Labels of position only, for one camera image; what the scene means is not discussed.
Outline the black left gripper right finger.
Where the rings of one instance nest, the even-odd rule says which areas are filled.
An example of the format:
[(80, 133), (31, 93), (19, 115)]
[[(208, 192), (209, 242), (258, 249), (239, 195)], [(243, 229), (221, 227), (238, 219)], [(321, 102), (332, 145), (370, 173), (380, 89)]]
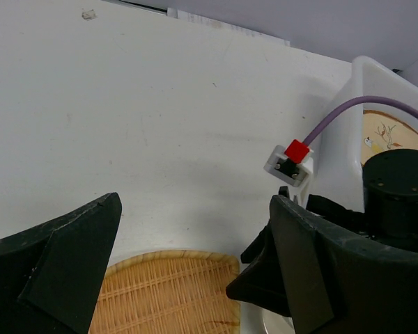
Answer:
[(283, 196), (270, 227), (297, 333), (418, 333), (418, 253), (364, 238)]

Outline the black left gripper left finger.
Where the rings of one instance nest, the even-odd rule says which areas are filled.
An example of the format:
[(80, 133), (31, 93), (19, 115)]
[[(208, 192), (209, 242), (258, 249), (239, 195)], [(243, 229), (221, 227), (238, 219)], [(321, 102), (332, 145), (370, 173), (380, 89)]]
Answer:
[(87, 333), (121, 214), (107, 193), (0, 239), (0, 333)]

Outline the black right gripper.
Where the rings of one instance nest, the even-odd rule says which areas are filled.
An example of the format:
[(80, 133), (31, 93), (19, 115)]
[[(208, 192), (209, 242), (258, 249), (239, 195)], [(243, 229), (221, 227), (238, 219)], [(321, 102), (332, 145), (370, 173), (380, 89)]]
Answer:
[[(309, 195), (307, 206), (302, 211), (316, 215), (331, 225), (366, 236), (364, 214), (346, 209), (340, 204), (320, 195)], [(293, 212), (284, 212), (279, 232), (284, 235), (307, 234), (315, 237), (318, 225), (310, 226), (312, 218), (301, 220)], [(240, 261), (246, 267), (226, 287), (231, 300), (258, 306), (278, 315), (291, 316), (288, 296), (277, 248), (270, 224), (267, 224), (241, 253)]]

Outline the woven bamboo triangular tray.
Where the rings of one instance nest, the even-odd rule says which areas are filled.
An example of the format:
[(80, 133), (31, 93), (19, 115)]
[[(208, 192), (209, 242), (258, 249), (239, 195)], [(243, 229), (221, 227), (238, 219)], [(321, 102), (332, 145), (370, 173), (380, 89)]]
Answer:
[(89, 333), (239, 333), (232, 255), (161, 250), (107, 268)]

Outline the beige bird motif plate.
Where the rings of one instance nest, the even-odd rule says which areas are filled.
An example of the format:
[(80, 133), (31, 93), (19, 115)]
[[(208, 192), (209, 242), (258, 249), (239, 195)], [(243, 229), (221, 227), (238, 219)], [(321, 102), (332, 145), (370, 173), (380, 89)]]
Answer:
[(387, 113), (364, 110), (362, 123), (361, 165), (388, 150), (418, 150), (418, 132)]

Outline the white plastic bin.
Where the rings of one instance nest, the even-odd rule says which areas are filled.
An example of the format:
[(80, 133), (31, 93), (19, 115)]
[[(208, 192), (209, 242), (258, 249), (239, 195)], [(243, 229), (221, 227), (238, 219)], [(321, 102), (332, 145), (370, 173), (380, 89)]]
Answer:
[[(351, 77), (326, 111), (364, 95), (388, 97), (418, 110), (418, 87), (377, 61), (359, 56), (352, 62)], [(323, 130), (314, 150), (316, 176), (311, 191), (360, 212), (364, 209), (361, 165), (364, 110), (387, 113), (418, 132), (417, 119), (396, 108), (372, 103), (348, 109)]]

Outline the small white scrap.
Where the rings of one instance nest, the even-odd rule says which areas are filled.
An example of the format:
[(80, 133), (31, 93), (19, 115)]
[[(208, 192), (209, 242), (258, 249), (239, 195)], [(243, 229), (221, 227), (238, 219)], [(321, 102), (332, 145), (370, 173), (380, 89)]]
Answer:
[(96, 19), (97, 15), (94, 10), (85, 10), (82, 12), (82, 18), (86, 21), (90, 21), (92, 19)]

